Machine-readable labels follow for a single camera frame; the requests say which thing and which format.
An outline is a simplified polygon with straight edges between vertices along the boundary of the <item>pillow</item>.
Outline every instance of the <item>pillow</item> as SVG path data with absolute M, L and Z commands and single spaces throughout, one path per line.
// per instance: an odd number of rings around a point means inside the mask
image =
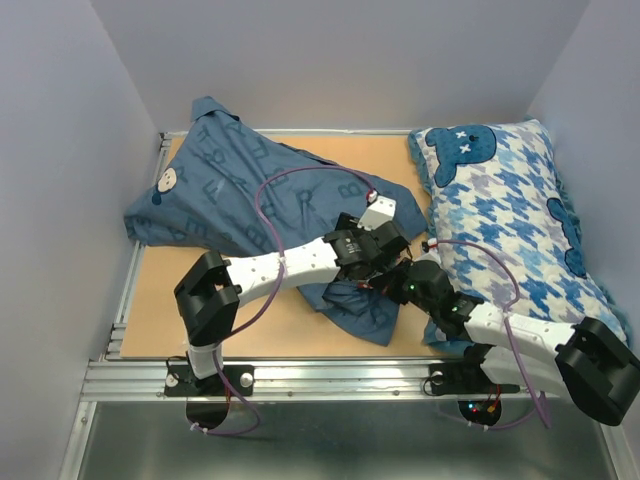
M 563 195 L 546 129 L 537 120 L 414 130 L 411 156 L 431 195 L 430 236 L 466 240 L 495 251 L 522 294 L 512 311 L 540 320 L 578 323 L 585 316 L 626 334 L 584 266 L 579 231 Z M 454 288 L 497 305 L 513 297 L 505 272 L 486 254 L 439 246 Z M 430 322 L 425 342 L 460 351 Z

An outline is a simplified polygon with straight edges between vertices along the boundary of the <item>bolt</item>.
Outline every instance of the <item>bolt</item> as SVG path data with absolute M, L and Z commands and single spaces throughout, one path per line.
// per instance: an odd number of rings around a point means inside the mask
M 442 385 L 444 383 L 444 373 L 440 370 L 436 370 L 429 377 L 429 381 L 434 385 Z
M 253 385 L 253 375 L 251 375 L 249 372 L 245 372 L 240 375 L 240 385 L 242 385 L 244 388 Z
M 164 384 L 168 388 L 173 388 L 178 385 L 178 379 L 174 375 L 167 375 L 167 378 L 164 380 Z

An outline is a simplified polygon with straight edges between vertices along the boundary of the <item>wooden board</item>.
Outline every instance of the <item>wooden board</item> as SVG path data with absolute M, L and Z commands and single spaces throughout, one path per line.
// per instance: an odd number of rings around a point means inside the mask
M 275 137 L 341 165 L 379 175 L 405 185 L 421 209 L 429 196 L 420 186 L 405 136 Z M 176 138 L 169 158 L 182 144 Z M 421 237 L 413 242 L 419 253 Z M 204 252 L 198 248 L 147 247 L 144 251 L 129 315 L 121 356 L 163 358 L 183 355 L 186 332 L 178 314 L 173 288 Z M 238 312 L 235 325 L 249 320 L 264 299 Z M 437 351 L 422 345 L 427 315 L 412 305 L 400 308 L 398 323 L 388 347 L 349 335 L 327 317 L 315 313 L 297 290 L 280 292 L 265 315 L 251 328 L 224 344 L 226 357 L 381 357 L 429 356 Z

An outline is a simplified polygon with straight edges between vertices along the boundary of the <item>bear face print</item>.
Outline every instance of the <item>bear face print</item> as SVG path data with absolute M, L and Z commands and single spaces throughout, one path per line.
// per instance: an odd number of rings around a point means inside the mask
M 433 128 L 425 138 L 427 145 L 436 147 L 440 164 L 436 169 L 436 185 L 444 188 L 456 177 L 458 165 L 491 160 L 496 154 L 496 136 L 485 125 L 464 125 L 453 128 Z
M 574 275 L 585 278 L 587 276 L 587 269 L 584 266 L 580 238 L 566 208 L 564 208 L 562 204 L 562 200 L 559 198 L 550 198 L 547 200 L 547 208 L 549 209 L 551 217 L 562 224 L 562 233 L 564 233 L 567 242 L 569 242 L 569 249 L 564 254 L 564 261 L 567 264 L 567 268 Z
M 177 182 L 178 175 L 176 171 L 173 168 L 167 168 L 155 187 L 155 191 L 151 196 L 151 202 L 154 205 L 160 205 L 162 203 L 162 195 L 166 195 L 173 190 Z

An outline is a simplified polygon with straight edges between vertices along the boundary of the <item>gray wall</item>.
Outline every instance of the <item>gray wall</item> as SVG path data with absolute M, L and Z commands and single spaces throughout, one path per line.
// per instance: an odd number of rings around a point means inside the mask
M 640 3 L 595 0 L 531 105 L 582 219 L 589 270 L 630 316 L 640 353 Z M 640 462 L 640 400 L 625 431 Z
M 0 15 L 0 478 L 57 478 L 157 129 L 86 0 Z
M 587 0 L 92 0 L 151 117 L 253 127 L 519 119 Z

